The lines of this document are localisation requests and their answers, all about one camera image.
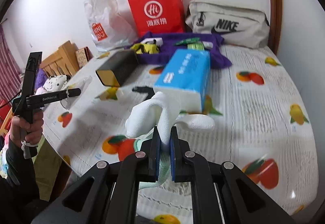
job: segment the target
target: yellow fruit print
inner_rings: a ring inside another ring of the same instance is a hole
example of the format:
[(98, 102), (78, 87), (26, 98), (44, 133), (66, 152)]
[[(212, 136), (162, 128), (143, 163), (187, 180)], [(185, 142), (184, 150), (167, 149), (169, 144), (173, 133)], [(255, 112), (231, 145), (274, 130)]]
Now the yellow fruit print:
[(153, 219), (155, 222), (161, 224), (181, 224), (181, 222), (173, 215), (158, 215)]
[(76, 86), (76, 83), (71, 84), (71, 85), (68, 85), (68, 86), (67, 86), (67, 89), (73, 89), (75, 86)]
[(304, 122), (309, 123), (309, 120), (305, 117), (298, 104), (292, 104), (290, 106), (290, 116), (290, 123), (297, 122), (299, 125), (303, 125)]
[(270, 64), (270, 65), (273, 65), (273, 66), (277, 66), (277, 65), (280, 65), (276, 62), (275, 59), (273, 59), (272, 57), (266, 57), (265, 59), (265, 63), (266, 64)]
[[(180, 114), (186, 114), (187, 112), (184, 110), (181, 110)], [(197, 113), (197, 112), (189, 112), (190, 115), (192, 114), (203, 114), (203, 115), (208, 115), (208, 114), (213, 114), (217, 116), (223, 116), (222, 113), (220, 113), (218, 110), (216, 110), (213, 105), (212, 105), (212, 99), (209, 95), (205, 96), (205, 101), (204, 101), (204, 109), (202, 113)]]
[(108, 99), (117, 100), (116, 92), (118, 90), (118, 87), (110, 87), (107, 88), (103, 93), (101, 93), (99, 96), (95, 98), (99, 98), (101, 101), (105, 101)]
[(68, 165), (71, 165), (70, 164), (70, 157), (68, 155), (64, 155), (63, 156), (63, 160), (68, 164)]
[(300, 207), (298, 207), (295, 212), (292, 213), (292, 215), (298, 213), (299, 211), (303, 210), (304, 209), (304, 205), (301, 205)]
[(108, 57), (108, 55), (110, 54), (110, 52), (104, 52), (103, 54), (101, 54), (100, 56), (97, 57), (97, 59), (103, 59), (105, 57)]

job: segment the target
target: black box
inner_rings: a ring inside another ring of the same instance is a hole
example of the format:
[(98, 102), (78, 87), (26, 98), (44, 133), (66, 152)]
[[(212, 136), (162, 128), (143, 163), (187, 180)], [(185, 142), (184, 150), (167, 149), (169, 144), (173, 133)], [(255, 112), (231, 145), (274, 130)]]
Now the black box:
[(96, 74), (103, 85), (120, 87), (137, 66), (133, 50), (118, 51), (96, 70)]

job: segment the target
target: red logo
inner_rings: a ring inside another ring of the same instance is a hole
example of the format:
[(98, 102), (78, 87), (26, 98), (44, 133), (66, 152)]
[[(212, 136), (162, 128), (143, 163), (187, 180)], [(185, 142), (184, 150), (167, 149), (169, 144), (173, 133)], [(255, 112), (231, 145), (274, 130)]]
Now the red logo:
[(96, 35), (98, 41), (107, 38), (106, 32), (104, 31), (100, 23), (93, 23), (92, 27), (93, 27), (93, 32)]
[(144, 13), (149, 18), (159, 18), (163, 13), (163, 7), (157, 1), (149, 1), (144, 6)]

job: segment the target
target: white nike bag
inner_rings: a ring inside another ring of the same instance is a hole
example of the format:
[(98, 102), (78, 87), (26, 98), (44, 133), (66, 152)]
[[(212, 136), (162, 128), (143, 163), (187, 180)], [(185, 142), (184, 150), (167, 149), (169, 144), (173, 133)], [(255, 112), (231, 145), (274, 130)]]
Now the white nike bag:
[(186, 24), (193, 33), (219, 33), (226, 44), (249, 48), (268, 43), (270, 27), (262, 11), (201, 0), (192, 0), (189, 9)]
[(137, 39), (134, 29), (121, 17), (116, 0), (86, 0), (84, 10), (99, 52), (131, 45)]

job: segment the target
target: metal screw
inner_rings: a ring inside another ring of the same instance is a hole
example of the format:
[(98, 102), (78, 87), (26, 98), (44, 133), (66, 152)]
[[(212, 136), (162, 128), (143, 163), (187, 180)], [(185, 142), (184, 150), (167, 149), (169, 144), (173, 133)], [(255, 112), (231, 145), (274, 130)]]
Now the metal screw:
[(137, 158), (143, 158), (146, 156), (146, 153), (144, 151), (138, 151), (135, 155)]
[(187, 152), (185, 152), (185, 156), (187, 158), (193, 158), (195, 156), (195, 152), (188, 150)]
[(98, 169), (103, 169), (103, 168), (106, 167), (106, 165), (107, 165), (107, 163), (105, 161), (100, 161), (100, 162), (97, 163), (97, 168)]
[(225, 167), (226, 169), (231, 170), (232, 168), (234, 168), (234, 164), (233, 164), (232, 162), (225, 162), (225, 163), (224, 163), (224, 167)]

